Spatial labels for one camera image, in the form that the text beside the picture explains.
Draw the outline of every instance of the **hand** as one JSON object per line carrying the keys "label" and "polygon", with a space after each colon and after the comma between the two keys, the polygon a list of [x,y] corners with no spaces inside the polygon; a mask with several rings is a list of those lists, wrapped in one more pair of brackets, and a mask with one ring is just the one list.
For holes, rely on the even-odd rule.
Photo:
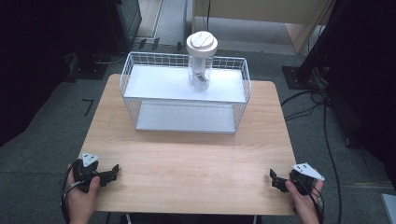
{"label": "hand", "polygon": [[[72,168],[67,177],[67,185],[71,185],[74,182],[75,178],[73,177]],[[67,193],[66,206],[70,217],[70,224],[87,224],[90,221],[94,212],[99,183],[100,178],[96,176],[91,180],[90,191],[88,193],[84,193],[78,188],[74,188]]]}
{"label": "hand", "polygon": [[[317,224],[319,223],[318,221],[318,216],[317,212],[315,210],[315,206],[312,203],[311,198],[309,195],[303,196],[300,194],[300,192],[297,190],[297,188],[294,186],[294,184],[291,181],[286,181],[286,188],[288,189],[290,193],[290,206],[295,209],[297,212],[297,217],[299,219],[299,223],[301,224]],[[318,180],[317,184],[315,185],[315,188],[321,192],[321,189],[323,188],[323,181]],[[316,203],[318,202],[318,193],[316,192],[315,194],[312,193],[313,198],[315,199]]]}

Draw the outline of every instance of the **wooden panel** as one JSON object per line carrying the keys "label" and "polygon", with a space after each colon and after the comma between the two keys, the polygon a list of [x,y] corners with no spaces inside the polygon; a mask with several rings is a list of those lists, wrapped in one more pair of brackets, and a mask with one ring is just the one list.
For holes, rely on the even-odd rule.
{"label": "wooden panel", "polygon": [[138,37],[154,37],[163,9],[163,0],[139,0],[142,22],[137,31]]}
{"label": "wooden panel", "polygon": [[188,214],[292,215],[289,196],[269,170],[295,163],[272,82],[253,81],[236,134],[138,132],[119,90],[107,82],[81,151],[101,156],[99,171],[120,165],[101,188],[96,210]]}
{"label": "wooden panel", "polygon": [[332,1],[328,1],[326,5],[319,7],[314,11],[311,22],[305,24],[287,23],[286,29],[289,33],[291,43],[297,53],[300,53],[306,45],[309,37],[314,33],[315,29],[320,24],[326,24],[332,11]]}
{"label": "wooden panel", "polygon": [[[210,4],[210,17],[311,24],[313,16],[328,0],[216,0]],[[207,16],[209,0],[194,0],[194,15]]]}

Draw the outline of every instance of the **transparent cup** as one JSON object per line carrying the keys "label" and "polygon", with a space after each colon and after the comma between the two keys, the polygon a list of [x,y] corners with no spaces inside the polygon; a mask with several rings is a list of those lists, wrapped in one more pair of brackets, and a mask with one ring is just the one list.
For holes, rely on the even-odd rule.
{"label": "transparent cup", "polygon": [[189,56],[189,86],[195,91],[205,91],[209,88],[212,72],[213,56],[200,58]]}
{"label": "transparent cup", "polygon": [[187,38],[189,53],[189,86],[195,91],[209,88],[212,72],[213,55],[216,53],[218,40],[209,32],[200,31]]}

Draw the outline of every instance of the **black cable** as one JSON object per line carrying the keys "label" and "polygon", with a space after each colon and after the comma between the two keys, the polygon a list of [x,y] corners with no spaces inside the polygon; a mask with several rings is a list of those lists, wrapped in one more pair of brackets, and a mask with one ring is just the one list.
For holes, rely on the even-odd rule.
{"label": "black cable", "polygon": [[[303,111],[299,111],[299,112],[293,113],[291,115],[288,115],[288,116],[285,117],[285,120],[291,120],[291,119],[297,119],[297,118],[301,118],[301,117],[310,116],[310,115],[312,115],[313,111],[315,110],[315,108],[317,106],[325,104],[325,102],[327,100],[327,97],[322,95],[321,91],[302,91],[302,92],[299,92],[299,93],[296,93],[296,94],[292,95],[290,98],[286,99],[281,105],[284,105],[287,101],[289,101],[289,100],[291,100],[291,99],[293,99],[293,98],[295,98],[297,96],[300,96],[302,94],[309,93],[309,92],[311,92],[311,100],[315,103],[315,105],[313,105],[313,106],[311,106],[311,107],[309,107],[309,108],[307,108],[307,109],[305,109]],[[319,101],[315,100],[315,98],[314,98],[315,94],[320,95],[322,97],[322,101],[319,102]],[[309,113],[294,117],[296,115],[303,114],[306,111],[309,111]]]}
{"label": "black cable", "polygon": [[82,185],[83,183],[85,183],[85,180],[83,180],[83,181],[78,181],[78,182],[73,183],[73,184],[70,185],[68,188],[64,189],[64,190],[62,191],[62,194],[63,194],[63,195],[67,195],[67,193],[69,193],[70,190],[74,189],[75,187],[77,187],[77,186],[79,186],[79,185]]}
{"label": "black cable", "polygon": [[327,137],[327,127],[326,127],[326,110],[327,110],[327,104],[324,105],[324,112],[323,112],[323,129],[324,129],[324,138],[326,140],[326,147],[327,150],[329,151],[329,156],[330,160],[332,161],[332,168],[334,169],[334,175],[335,175],[335,180],[337,183],[337,191],[338,191],[338,218],[337,218],[337,223],[341,223],[341,216],[342,216],[342,211],[343,211],[343,204],[342,204],[342,199],[341,199],[341,187],[340,187],[340,179],[338,178],[338,173],[337,173],[337,168],[335,167],[334,163],[334,158],[332,157],[332,151],[330,150],[329,146],[329,139]]}
{"label": "black cable", "polygon": [[210,15],[210,3],[212,3],[212,0],[209,0],[209,7],[207,8],[207,15],[206,15],[206,30],[209,32],[209,15]]}
{"label": "black cable", "polygon": [[[310,107],[310,108],[308,108],[308,109],[305,109],[305,110],[303,110],[303,111],[296,112],[296,113],[294,113],[294,114],[288,115],[288,116],[285,117],[285,120],[291,120],[291,119],[297,119],[297,118],[302,118],[302,117],[310,116],[310,115],[312,115],[312,112],[314,112],[314,110],[315,110],[315,108],[316,108],[317,106],[319,106],[319,105],[313,105],[312,107]],[[298,114],[302,114],[302,113],[304,113],[304,112],[306,112],[306,111],[310,111],[309,114],[304,114],[304,115],[300,115],[300,116],[291,118],[291,116],[295,116],[295,115],[298,115]]]}
{"label": "black cable", "polygon": [[109,212],[109,213],[107,214],[107,217],[106,217],[106,224],[109,223],[109,221],[110,221],[110,216],[111,216],[111,212]]}
{"label": "black cable", "polygon": [[320,200],[319,199],[321,199],[321,214],[322,214],[322,218],[324,219],[324,200],[323,200],[323,197],[322,197],[322,195],[321,195],[321,193],[319,192],[319,190],[317,190],[317,188],[315,188],[314,186],[312,186],[312,188],[314,189],[314,190],[316,190],[317,191],[317,193],[319,194],[319,196],[317,195],[317,194],[315,194],[315,195],[317,195],[317,197],[318,197],[318,203],[320,203]]}
{"label": "black cable", "polygon": [[98,64],[112,64],[112,63],[119,63],[119,62],[121,62],[121,61],[125,58],[125,56],[127,55],[127,53],[123,52],[123,53],[122,53],[122,57],[121,57],[120,59],[116,60],[116,61],[105,62],[105,63],[97,62],[97,61],[95,60],[95,57],[98,57],[98,56],[100,56],[100,55],[101,55],[101,54],[93,54],[93,55],[92,55],[93,61],[94,61],[95,63],[98,63]]}
{"label": "black cable", "polygon": [[313,195],[315,195],[315,196],[317,196],[317,198],[320,198],[320,196],[319,195],[317,195],[316,193],[314,193],[314,192],[311,192],[311,194],[313,194]]}
{"label": "black cable", "polygon": [[289,97],[288,99],[284,100],[280,105],[282,106],[285,103],[287,103],[289,100],[294,99],[297,96],[300,96],[300,95],[303,95],[303,94],[306,94],[306,93],[309,93],[309,92],[312,92],[312,91],[302,91],[302,92],[296,93],[296,94],[292,95],[291,97]]}
{"label": "black cable", "polygon": [[72,166],[70,166],[66,174],[64,175],[64,182],[62,183],[62,190],[61,190],[61,209],[62,213],[64,215],[64,221],[66,224],[70,222],[70,217],[67,211],[67,206],[66,206],[66,194],[64,194],[64,189],[66,188],[66,183],[67,183],[67,177],[69,177],[70,171],[72,170]]}
{"label": "black cable", "polygon": [[[201,4],[202,11],[203,11],[203,13],[204,13],[204,1],[202,1],[201,3],[202,3],[202,4]],[[204,15],[203,15],[203,17],[202,17],[202,22],[204,23],[205,29],[208,30],[208,29],[207,29],[207,26],[206,26],[206,23],[205,23],[205,16],[204,16]]]}
{"label": "black cable", "polygon": [[314,75],[317,77],[317,80],[324,86],[328,87],[329,83],[324,79],[325,75],[327,74],[328,70],[324,67],[315,67],[313,70]]}

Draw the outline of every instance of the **white wire basket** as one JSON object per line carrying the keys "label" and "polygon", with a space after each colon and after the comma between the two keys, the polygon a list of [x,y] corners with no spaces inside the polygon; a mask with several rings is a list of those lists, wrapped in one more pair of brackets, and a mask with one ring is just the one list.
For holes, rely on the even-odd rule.
{"label": "white wire basket", "polygon": [[129,53],[120,92],[135,128],[236,133],[251,93],[246,59],[215,56],[202,92],[190,89],[188,66],[188,55]]}

